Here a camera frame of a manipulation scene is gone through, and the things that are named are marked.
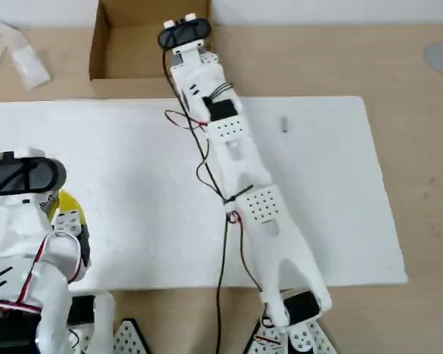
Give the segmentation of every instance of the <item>cable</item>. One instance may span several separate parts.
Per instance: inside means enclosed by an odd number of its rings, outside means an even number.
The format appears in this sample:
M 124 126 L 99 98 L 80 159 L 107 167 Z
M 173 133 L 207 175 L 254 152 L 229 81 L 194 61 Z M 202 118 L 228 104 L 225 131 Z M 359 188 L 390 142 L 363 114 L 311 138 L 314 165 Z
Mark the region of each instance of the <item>cable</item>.
M 37 314 L 41 313 L 41 309 L 37 306 L 32 306 L 24 303 L 16 304 L 14 302 L 5 301 L 5 300 L 0 301 L 0 308 L 6 308 L 8 310 L 19 310 L 23 312 L 37 313 Z
M 208 97 L 211 101 L 216 99 L 223 92 L 231 90 L 233 88 L 232 83 L 222 83 L 219 87 L 215 88 L 211 95 Z
M 171 87 L 172 92 L 174 93 L 174 95 L 176 96 L 177 100 L 179 101 L 179 104 L 182 108 L 182 110 L 184 111 L 184 115 L 187 118 L 188 124 L 189 124 L 189 130 L 192 133 L 192 137 L 195 140 L 196 144 L 197 144 L 197 148 L 199 149 L 200 152 L 200 156 L 202 157 L 202 159 L 204 158 L 204 151 L 202 149 L 202 146 L 200 145 L 200 141 L 199 138 L 197 137 L 197 135 L 195 134 L 194 128 L 192 126 L 192 120 L 190 120 L 190 116 L 189 113 L 187 112 L 187 109 L 184 106 L 184 103 L 182 103 L 181 97 L 179 96 L 179 93 L 176 90 L 176 87 L 174 86 L 171 77 L 169 76 L 169 72 L 168 72 L 168 67 L 166 64 L 166 52 L 167 50 L 163 50 L 162 51 L 162 69 L 164 71 L 164 76 L 165 79 L 168 81 L 169 86 Z M 208 164 L 205 164 L 205 169 L 207 170 L 208 175 L 210 176 L 210 180 L 213 183 L 213 190 L 216 191 L 216 194 L 223 199 L 223 195 L 222 192 L 220 190 L 220 187 L 218 186 L 218 184 L 216 183 L 215 177 L 213 177 L 212 171 L 209 168 Z
M 176 113 L 176 114 L 179 114 L 179 115 L 182 115 L 182 116 L 184 116 L 184 117 L 187 119 L 187 121 L 188 121 L 188 128 L 187 128 L 187 127 L 182 127 L 182 128 L 190 130 L 190 132 L 192 133 L 192 137 L 193 137 L 193 139 L 194 139 L 195 142 L 196 142 L 197 148 L 199 149 L 200 156 L 202 157 L 202 161 L 200 162 L 200 164 L 199 164 L 199 165 L 197 166 L 197 168 L 196 168 L 196 177 L 197 177 L 197 179 L 198 179 L 199 181 L 201 181 L 203 184 L 205 184 L 206 186 L 210 187 L 210 188 L 211 188 L 211 189 L 212 189 L 212 190 L 213 190 L 213 191 L 214 191 L 214 192 L 215 192 L 215 193 L 216 193 L 216 194 L 217 194 L 217 195 L 223 200 L 223 204 L 224 204 L 224 205 L 227 205 L 228 203 L 230 203 L 230 202 L 232 202 L 232 201 L 235 201 L 235 200 L 237 199 L 237 197 L 239 197 L 241 194 L 243 194 L 243 193 L 245 193 L 245 192 L 251 190 L 251 189 L 253 188 L 253 185 L 251 184 L 250 186 L 244 188 L 243 190 L 241 190 L 240 192 L 236 193 L 235 195 L 232 195 L 232 196 L 229 197 L 228 199 L 226 199 L 226 198 L 223 196 L 223 194 L 222 194 L 222 192 L 221 192 L 221 190 L 220 190 L 220 188 L 219 188 L 219 186 L 218 186 L 218 184 L 217 184 L 215 178 L 213 177 L 212 171 L 211 171 L 211 169 L 210 169 L 210 167 L 208 166 L 208 163 L 207 163 L 208 155 L 209 155 L 209 152 L 210 152 L 210 142 L 209 142 L 209 140 L 207 139 L 207 152 L 204 153 L 204 151 L 203 151 L 203 149 L 202 149 L 202 145 L 200 144 L 199 138 L 197 137 L 197 135 L 196 135 L 196 133 L 195 133 L 195 129 L 197 129 L 197 128 L 201 128 L 202 130 L 204 130 L 204 129 L 203 129 L 203 127 L 202 127 L 201 122 L 198 122 L 198 121 L 196 121 L 196 120 L 190 118 L 189 113 L 188 113 L 188 111 L 187 111 L 187 109 L 186 109 L 184 103 L 182 102 L 182 99 L 181 99 L 179 93 L 177 92 L 176 87 L 175 87 L 174 83 L 173 83 L 172 80 L 171 80 L 171 77 L 169 76 L 169 73 L 168 73 L 168 67 L 167 67 L 167 64 L 166 64 L 166 52 L 167 52 L 167 50 L 163 50 L 163 51 L 162 51 L 162 69 L 163 69 L 163 71 L 164 71 L 164 76 L 165 76 L 166 80 L 168 81 L 169 86 L 171 87 L 171 90 L 172 90 L 172 92 L 174 93 L 174 95 L 176 96 L 177 101 L 179 102 L 179 104 L 180 104 L 180 106 L 181 106 L 181 108 L 182 108 L 182 110 L 183 110 L 184 113 L 181 114 L 180 112 L 176 112 L 176 111 L 172 111 L 172 112 L 174 112 L 174 113 Z M 232 89 L 232 88 L 233 88 L 233 84 L 232 84 L 232 83 L 223 83 L 223 84 L 221 84 L 219 87 L 217 87 L 217 88 L 212 92 L 212 94 L 210 95 L 209 98 L 210 98 L 211 100 L 213 100 L 214 98 L 218 97 L 218 96 L 219 96 L 220 94 L 222 94 L 223 92 L 225 92 L 225 91 L 227 91 L 227 90 L 229 90 L 229 89 Z M 166 118 L 167 118 L 168 120 L 170 120 L 173 124 L 175 124 L 175 125 L 177 125 L 177 126 L 180 126 L 180 125 L 178 125 L 177 123 L 175 123 L 175 122 L 174 122 L 174 121 L 168 116 L 168 112 L 169 112 L 169 111 L 170 111 L 170 110 L 166 110 L 166 111 L 165 111 L 165 116 L 166 116 Z M 198 125 L 197 127 L 193 127 L 193 125 L 192 125 L 193 122 L 198 123 L 199 125 Z M 212 181 L 212 184 L 213 184 L 213 185 L 207 183 L 206 181 L 203 181 L 202 178 L 200 177 L 200 168 L 201 168 L 202 166 L 205 166 L 205 169 L 206 169 L 208 175 L 210 176 L 210 180 Z M 220 292 L 221 292 L 221 289 L 222 289 L 222 281 L 223 281 L 223 275 L 224 275 L 224 264 L 225 264 L 226 253 L 227 253 L 228 224 L 229 224 L 229 223 L 236 223 L 236 222 L 237 222 L 237 220 L 232 219 L 232 217 L 234 216 L 233 213 L 234 213 L 234 212 L 228 212 L 228 213 L 225 215 L 224 237 L 223 237 L 223 251 L 222 251 L 222 256 L 221 256 L 221 271 L 220 271 L 219 283 L 218 283 L 218 286 L 217 286 L 217 288 L 216 288 L 216 318 L 217 318 L 217 342 L 216 342 L 216 354 L 219 354 L 220 346 L 221 346 L 221 343 L 222 343 L 222 310 L 221 310 L 221 308 L 220 308 Z M 242 229 L 242 227 L 243 227 L 243 226 L 242 226 L 242 220 L 241 220 L 240 215 L 239 215 L 237 212 L 236 212 L 236 215 L 238 216 L 238 222 L 239 222 L 240 225 L 241 225 L 241 238 L 242 238 L 242 232 L 243 232 L 243 229 Z M 259 287 L 259 285 L 258 285 L 258 283 L 255 281 L 254 277 L 253 277 L 253 276 L 251 275 L 251 273 L 249 272 L 248 267 L 246 266 L 246 263 L 245 263 L 245 262 L 244 262 L 244 266 L 245 266 L 246 271 L 247 271 L 248 274 L 250 275 L 251 279 L 255 282 L 255 284 L 258 286 L 258 288 L 261 288 L 261 287 Z
M 258 288 L 259 292 L 262 293 L 263 290 L 259 283 L 256 281 L 255 277 L 251 274 L 250 270 L 248 269 L 248 266 L 246 264 L 246 260 L 244 259 L 244 227 L 243 227 L 243 220 L 241 219 L 240 214 L 235 210 L 233 211 L 233 214 L 236 215 L 239 222 L 239 253 L 241 256 L 241 262 L 243 263 L 244 270 L 247 272 L 247 274 L 250 276 L 251 280 L 255 283 L 256 287 Z
M 222 289 L 222 281 L 224 274 L 224 263 L 227 256 L 227 239 L 228 239 L 228 223 L 229 216 L 226 215 L 224 221 L 224 233 L 223 233 L 223 251 L 221 253 L 221 270 L 219 277 L 219 284 L 216 287 L 216 322 L 217 322 L 217 336 L 216 336 L 216 354 L 220 353 L 220 346 L 222 344 L 222 310 L 220 308 L 220 290 Z
M 180 113 L 180 112 L 178 112 L 178 111 L 173 111 L 172 109 L 166 109 L 166 110 L 164 111 L 164 115 L 165 115 L 165 117 L 169 120 L 169 122 L 171 122 L 172 124 L 174 124 L 174 125 L 176 125 L 176 126 L 182 128 L 182 129 L 185 129 L 185 130 L 187 130 L 187 131 L 190 130 L 189 127 L 183 127 L 183 126 L 177 124 L 173 119 L 171 119 L 171 118 L 169 117 L 169 113 L 174 113 L 174 114 L 178 114 L 178 115 L 180 115 L 180 116 L 186 117 L 185 114 Z M 198 120 L 195 120 L 195 119 L 190 118 L 190 117 L 189 117 L 189 119 L 190 119 L 192 122 L 198 124 L 194 129 L 201 128 L 201 129 L 203 130 L 203 127 L 204 127 L 204 126 L 207 126 L 207 123 L 199 122 Z
M 71 282 L 74 282 L 74 280 L 78 277 L 78 275 L 80 273 L 80 267 L 82 266 L 82 257 L 81 257 L 82 246 L 80 245 L 79 240 L 73 234 L 70 234 L 70 233 L 63 231 L 63 230 L 53 230 L 49 234 L 47 234 L 47 237 L 49 237 L 51 235 L 56 235 L 59 237 L 58 234 L 64 234 L 66 236 L 69 236 L 77 243 L 79 261 L 77 261 L 77 263 L 75 264 L 74 273 L 73 273 L 74 275 L 72 275 L 71 279 L 68 281 L 68 283 L 70 284 Z
M 13 181 L 15 178 L 19 177 L 23 172 L 25 172 L 26 170 L 32 170 L 33 168 L 36 168 L 38 165 L 37 164 L 31 164 L 30 166 L 24 165 L 21 166 L 20 168 L 18 168 L 14 173 L 10 174 L 8 177 L 6 177 L 6 179 L 4 179 L 1 183 L 0 183 L 0 192 L 11 182 Z
M 74 330 L 71 330 L 70 328 L 67 328 L 67 329 L 69 330 L 70 333 L 72 333 L 75 336 L 75 338 L 77 338 L 77 341 L 75 342 L 75 344 L 72 345 L 72 349 L 74 349 L 77 346 L 77 344 L 79 344 L 80 337 Z
M 25 280 L 25 282 L 23 284 L 23 288 L 21 289 L 20 296 L 18 297 L 18 300 L 16 301 L 17 304 L 21 304 L 21 302 L 26 298 L 28 286 L 30 285 L 30 282 L 32 279 L 32 270 L 34 269 L 35 264 L 40 261 L 41 256 L 44 253 L 44 249 L 46 248 L 49 238 L 51 237 L 51 235 L 55 235 L 56 237 L 59 237 L 59 235 L 57 235 L 58 233 L 65 234 L 66 236 L 71 237 L 73 240 L 75 240 L 75 242 L 77 243 L 77 246 L 78 246 L 79 261 L 76 263 L 74 273 L 72 275 L 72 278 L 68 281 L 68 283 L 70 284 L 71 282 L 73 282 L 77 278 L 77 276 L 79 275 L 79 271 L 80 271 L 80 267 L 81 267 L 81 263 L 82 263 L 82 257 L 81 257 L 82 249 L 81 249 L 79 240 L 74 235 L 71 235 L 68 232 L 60 231 L 60 230 L 53 230 L 45 236 L 45 238 L 41 242 L 41 245 L 39 246 L 38 253 L 36 253 L 36 255 L 35 255 L 35 259 L 32 262 L 30 272 L 28 273 L 27 279 Z

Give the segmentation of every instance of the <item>brown cardboard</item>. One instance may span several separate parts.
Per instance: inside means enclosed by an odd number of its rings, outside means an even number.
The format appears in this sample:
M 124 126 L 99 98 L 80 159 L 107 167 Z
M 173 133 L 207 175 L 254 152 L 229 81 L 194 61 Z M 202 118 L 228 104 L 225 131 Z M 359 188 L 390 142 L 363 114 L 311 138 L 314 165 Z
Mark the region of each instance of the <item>brown cardboard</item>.
M 90 53 L 90 79 L 163 77 L 157 36 L 164 21 L 188 13 L 210 17 L 210 0 L 100 0 Z

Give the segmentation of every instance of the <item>red wire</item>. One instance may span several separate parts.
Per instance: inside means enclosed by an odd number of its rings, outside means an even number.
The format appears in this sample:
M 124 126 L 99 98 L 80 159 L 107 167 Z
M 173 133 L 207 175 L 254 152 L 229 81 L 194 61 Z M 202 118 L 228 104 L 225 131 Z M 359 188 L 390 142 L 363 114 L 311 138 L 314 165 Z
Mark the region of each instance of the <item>red wire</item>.
M 269 343 L 278 344 L 281 345 L 279 341 L 275 341 L 274 339 L 267 338 L 267 337 L 261 337 L 261 336 L 254 336 L 256 339 L 260 339 L 262 341 L 268 341 Z
M 174 114 L 178 114 L 178 115 L 180 115 L 180 116 L 185 117 L 184 114 L 182 114 L 182 113 L 180 113 L 180 112 L 177 112 L 177 111 L 171 111 L 171 110 L 169 110 L 169 109 L 166 110 L 166 111 L 164 111 L 164 115 L 165 115 L 165 117 L 168 119 L 169 122 L 171 122 L 172 124 L 178 126 L 179 128 L 184 128 L 184 129 L 186 129 L 186 130 L 188 130 L 188 131 L 190 130 L 190 128 L 188 128 L 188 127 L 184 127 L 184 126 L 182 126 L 182 125 L 179 125 L 175 120 L 173 120 L 172 118 L 170 118 L 170 117 L 169 117 L 169 113 L 174 113 Z M 200 122 L 200 121 L 198 121 L 198 120 L 196 120 L 196 119 L 194 119 L 194 118 L 190 118 L 190 117 L 188 117 L 188 119 L 190 119 L 192 122 L 197 123 L 197 124 L 199 125 L 198 127 L 195 127 L 194 129 L 201 128 L 201 129 L 203 130 L 203 127 L 206 127 L 206 126 L 208 125 L 207 123 L 205 123 L 205 122 Z
M 24 308 L 24 309 L 27 309 L 27 310 L 33 310 L 33 311 L 41 313 L 41 308 L 38 308 L 38 307 L 32 306 L 32 305 L 27 305 L 27 304 L 17 304 L 15 302 L 1 300 L 0 301 L 0 305 L 13 306 L 15 308 Z
M 19 304 L 23 301 L 24 297 L 26 296 L 26 292 L 28 290 L 28 285 L 30 284 L 31 278 L 32 278 L 32 269 L 34 268 L 35 264 L 41 259 L 41 255 L 43 254 L 44 250 L 44 244 L 46 243 L 47 237 L 44 238 L 43 242 L 41 242 L 41 245 L 39 246 L 38 253 L 35 256 L 35 259 L 32 262 L 30 272 L 28 273 L 27 279 L 24 282 L 23 288 L 21 289 L 20 296 L 18 297 L 18 300 L 16 300 L 16 303 Z
M 75 272 L 75 274 L 72 276 L 71 280 L 68 281 L 67 283 L 70 284 L 71 282 L 74 282 L 74 280 L 77 279 L 79 273 L 80 273 L 80 267 L 82 266 L 82 257 L 79 258 L 79 266 L 77 267 L 77 271 Z

